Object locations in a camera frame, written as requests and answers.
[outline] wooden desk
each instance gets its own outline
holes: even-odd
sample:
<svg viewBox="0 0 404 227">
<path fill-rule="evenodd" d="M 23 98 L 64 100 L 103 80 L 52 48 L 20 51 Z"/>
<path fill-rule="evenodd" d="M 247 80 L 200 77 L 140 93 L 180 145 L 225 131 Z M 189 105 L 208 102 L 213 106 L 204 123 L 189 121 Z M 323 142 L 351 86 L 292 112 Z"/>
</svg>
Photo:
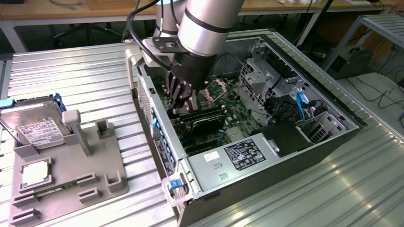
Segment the wooden desk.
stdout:
<svg viewBox="0 0 404 227">
<path fill-rule="evenodd" d="M 319 17 L 323 3 L 312 4 L 309 13 L 315 13 L 307 30 L 311 29 L 313 22 Z M 391 0 L 383 0 L 385 12 L 395 5 Z M 301 3 L 285 2 L 279 3 L 276 0 L 245 0 L 240 14 L 244 15 L 269 15 L 269 14 L 291 14 L 304 13 L 309 5 Z M 375 10 L 375 6 L 352 6 L 344 0 L 333 0 L 333 4 L 329 7 L 332 11 L 365 11 Z M 0 28 L 11 42 L 11 45 L 16 52 L 25 52 L 24 43 L 21 42 L 19 35 L 15 31 L 16 26 L 31 25 L 55 25 L 55 24 L 79 24 L 79 23 L 95 23 L 95 22 L 115 22 L 125 21 L 127 15 L 132 9 L 111 9 L 111 10 L 91 10 L 87 5 L 77 6 L 77 10 L 72 10 L 67 7 L 53 5 L 48 0 L 25 0 L 24 4 L 4 5 L 0 9 Z M 156 9 L 151 7 L 136 15 L 135 20 L 155 19 Z M 307 33 L 303 34 L 301 40 L 305 39 Z"/>
</svg>

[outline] barcode label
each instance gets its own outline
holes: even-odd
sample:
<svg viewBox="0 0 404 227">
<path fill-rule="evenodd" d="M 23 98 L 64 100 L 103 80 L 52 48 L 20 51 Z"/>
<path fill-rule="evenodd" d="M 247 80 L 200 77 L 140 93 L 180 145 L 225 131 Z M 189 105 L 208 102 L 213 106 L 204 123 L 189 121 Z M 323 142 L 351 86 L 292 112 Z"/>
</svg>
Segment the barcode label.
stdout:
<svg viewBox="0 0 404 227">
<path fill-rule="evenodd" d="M 53 120 L 24 125 L 17 129 L 33 146 L 45 145 L 63 140 L 63 134 Z"/>
</svg>

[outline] hard drive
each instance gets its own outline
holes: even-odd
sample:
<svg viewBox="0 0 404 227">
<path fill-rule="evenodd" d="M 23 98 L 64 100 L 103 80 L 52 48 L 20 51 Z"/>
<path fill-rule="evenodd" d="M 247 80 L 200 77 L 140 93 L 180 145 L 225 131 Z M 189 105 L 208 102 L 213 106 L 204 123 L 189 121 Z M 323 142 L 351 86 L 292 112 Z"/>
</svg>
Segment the hard drive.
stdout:
<svg viewBox="0 0 404 227">
<path fill-rule="evenodd" d="M 60 102 L 53 97 L 17 101 L 0 110 L 0 122 L 20 146 L 44 149 L 64 143 L 71 129 L 61 123 Z"/>
</svg>

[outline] hard drive label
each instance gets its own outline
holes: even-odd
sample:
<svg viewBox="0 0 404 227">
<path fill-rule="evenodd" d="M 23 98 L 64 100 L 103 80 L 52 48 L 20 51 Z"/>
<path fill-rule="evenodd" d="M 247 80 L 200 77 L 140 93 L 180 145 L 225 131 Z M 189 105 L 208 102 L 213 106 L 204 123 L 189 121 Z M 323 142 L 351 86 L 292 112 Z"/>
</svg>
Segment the hard drive label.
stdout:
<svg viewBox="0 0 404 227">
<path fill-rule="evenodd" d="M 24 125 L 17 127 L 17 129 L 33 146 L 63 140 L 61 132 L 53 120 Z"/>
<path fill-rule="evenodd" d="M 243 170 L 265 160 L 252 139 L 227 147 L 225 153 L 232 160 L 236 170 Z"/>
</svg>

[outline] slotted metal surface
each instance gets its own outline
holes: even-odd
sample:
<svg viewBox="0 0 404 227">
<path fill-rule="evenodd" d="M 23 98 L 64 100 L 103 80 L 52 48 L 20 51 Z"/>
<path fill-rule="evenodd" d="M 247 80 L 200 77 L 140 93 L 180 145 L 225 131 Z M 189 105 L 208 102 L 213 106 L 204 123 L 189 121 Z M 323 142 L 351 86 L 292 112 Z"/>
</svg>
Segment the slotted metal surface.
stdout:
<svg viewBox="0 0 404 227">
<path fill-rule="evenodd" d="M 316 166 L 217 212 L 193 226 L 400 226 L 404 224 L 404 139 L 383 119 L 333 82 L 277 33 L 269 38 L 368 123 L 357 137 Z M 87 127 L 97 118 L 117 127 L 119 146 L 129 176 L 128 194 L 85 208 L 43 226 L 176 226 L 125 80 L 124 45 L 19 54 L 11 91 L 15 97 L 47 95 L 57 87 L 68 109 L 84 111 Z M 109 59 L 105 52 L 119 58 Z M 97 53 L 104 58 L 92 58 Z M 103 77 L 104 80 L 88 80 Z M 12 141 L 0 144 L 0 227 L 7 226 L 13 162 Z"/>
<path fill-rule="evenodd" d="M 131 188 L 127 194 L 41 226 L 177 225 L 131 98 L 124 50 L 125 45 L 113 44 L 16 54 L 12 60 L 12 73 L 5 75 L 9 79 L 8 97 L 32 98 L 56 91 L 67 109 L 81 112 L 84 128 L 100 119 L 115 124 Z M 8 225 L 13 156 L 12 138 L 3 131 L 0 226 Z"/>
<path fill-rule="evenodd" d="M 361 23 L 404 48 L 404 17 L 399 14 L 368 15 Z"/>
</svg>

